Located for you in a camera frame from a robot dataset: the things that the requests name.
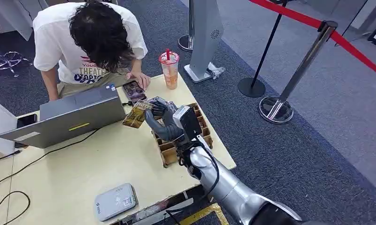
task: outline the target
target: man's hand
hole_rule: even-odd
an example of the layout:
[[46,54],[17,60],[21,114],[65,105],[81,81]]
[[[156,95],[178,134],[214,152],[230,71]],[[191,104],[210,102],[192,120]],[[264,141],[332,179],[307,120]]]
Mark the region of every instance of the man's hand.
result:
[[144,90],[146,90],[150,84],[150,77],[142,72],[131,71],[130,73],[126,74],[126,78],[134,78],[138,82],[138,85]]
[[54,95],[54,96],[49,95],[49,100],[50,101],[55,101],[55,100],[58,100],[58,99],[59,99],[59,95]]

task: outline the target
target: man's arm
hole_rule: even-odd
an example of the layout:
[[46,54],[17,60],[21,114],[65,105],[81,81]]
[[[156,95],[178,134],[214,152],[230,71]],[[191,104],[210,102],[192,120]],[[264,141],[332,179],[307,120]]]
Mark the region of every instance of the man's arm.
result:
[[150,84],[150,77],[143,74],[143,72],[141,71],[141,65],[142,65],[141,60],[133,59],[131,62],[131,73],[128,73],[126,77],[127,79],[130,79],[131,77],[135,77],[135,79],[138,82],[138,85],[144,90],[146,90]]
[[40,71],[44,84],[46,85],[47,92],[49,93],[50,101],[59,99],[58,90],[57,90],[57,72],[55,67],[49,71]]

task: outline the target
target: man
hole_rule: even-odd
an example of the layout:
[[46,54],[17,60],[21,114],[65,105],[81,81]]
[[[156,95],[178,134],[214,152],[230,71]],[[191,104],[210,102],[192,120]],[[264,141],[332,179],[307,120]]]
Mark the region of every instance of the man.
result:
[[33,30],[34,66],[50,101],[105,84],[118,87],[130,78],[144,89],[150,83],[141,71],[147,48],[140,26],[121,6],[95,0],[58,4],[38,13]]

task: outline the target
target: laptop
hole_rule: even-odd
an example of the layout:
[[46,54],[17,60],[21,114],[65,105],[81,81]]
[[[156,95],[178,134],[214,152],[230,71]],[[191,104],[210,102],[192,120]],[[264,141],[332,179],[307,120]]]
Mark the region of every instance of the laptop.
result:
[[1,138],[47,148],[126,117],[116,88],[102,86],[40,105],[40,121]]

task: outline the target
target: stanchion base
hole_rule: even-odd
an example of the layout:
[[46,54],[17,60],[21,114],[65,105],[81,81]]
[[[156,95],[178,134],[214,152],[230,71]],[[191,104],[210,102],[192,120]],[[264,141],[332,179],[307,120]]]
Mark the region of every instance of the stanchion base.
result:
[[192,52],[193,51],[193,43],[189,44],[189,35],[184,35],[178,39],[178,46],[186,51],[186,52]]
[[265,85],[259,80],[255,81],[254,86],[251,88],[251,83],[254,79],[250,77],[243,78],[237,84],[237,89],[247,97],[258,98],[264,95]]
[[291,107],[290,103],[288,101],[285,101],[283,106],[280,108],[280,110],[277,112],[276,116],[274,118],[271,118],[269,115],[269,112],[271,111],[272,107],[275,105],[278,97],[275,96],[269,96],[263,98],[259,102],[259,114],[261,114],[262,118],[267,120],[271,123],[276,124],[283,124],[289,122],[293,115],[294,115],[294,108]]

